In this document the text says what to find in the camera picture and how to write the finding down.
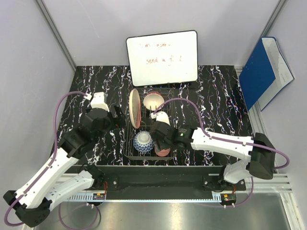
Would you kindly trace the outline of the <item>pink plastic cup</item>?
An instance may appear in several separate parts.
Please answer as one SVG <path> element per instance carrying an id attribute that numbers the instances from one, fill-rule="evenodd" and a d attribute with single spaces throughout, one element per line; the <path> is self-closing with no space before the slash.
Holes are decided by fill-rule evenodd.
<path id="1" fill-rule="evenodd" d="M 159 157 L 165 157 L 170 153 L 170 149 L 162 149 L 162 150 L 158 150 L 158 148 L 154 148 L 154 151 L 156 153 L 157 156 Z"/>

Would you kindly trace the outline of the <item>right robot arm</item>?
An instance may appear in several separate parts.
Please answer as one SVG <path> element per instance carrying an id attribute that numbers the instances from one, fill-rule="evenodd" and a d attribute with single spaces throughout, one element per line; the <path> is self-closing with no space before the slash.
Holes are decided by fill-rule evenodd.
<path id="1" fill-rule="evenodd" d="M 156 121 L 150 135 L 158 151 L 203 150 L 229 155 L 238 162 L 223 166 L 218 178 L 205 183 L 215 192 L 231 190 L 234 185 L 248 177 L 271 180 L 274 174 L 275 153 L 268 138 L 261 133 L 254 137 L 238 137 L 214 132 L 204 133 L 200 127 L 174 128 Z"/>

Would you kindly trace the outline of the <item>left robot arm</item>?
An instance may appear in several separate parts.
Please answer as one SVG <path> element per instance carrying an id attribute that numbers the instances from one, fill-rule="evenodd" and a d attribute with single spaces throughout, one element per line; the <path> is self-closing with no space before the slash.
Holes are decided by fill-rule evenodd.
<path id="1" fill-rule="evenodd" d="M 86 166 L 75 177 L 61 185 L 55 183 L 87 152 L 92 150 L 99 138 L 110 130 L 124 128 L 125 115 L 121 108 L 114 107 L 116 116 L 103 108 L 87 111 L 80 123 L 66 132 L 55 147 L 54 153 L 23 187 L 7 191 L 3 198 L 14 209 L 22 224 L 36 227 L 50 212 L 77 192 L 104 186 L 105 174 L 95 165 Z"/>

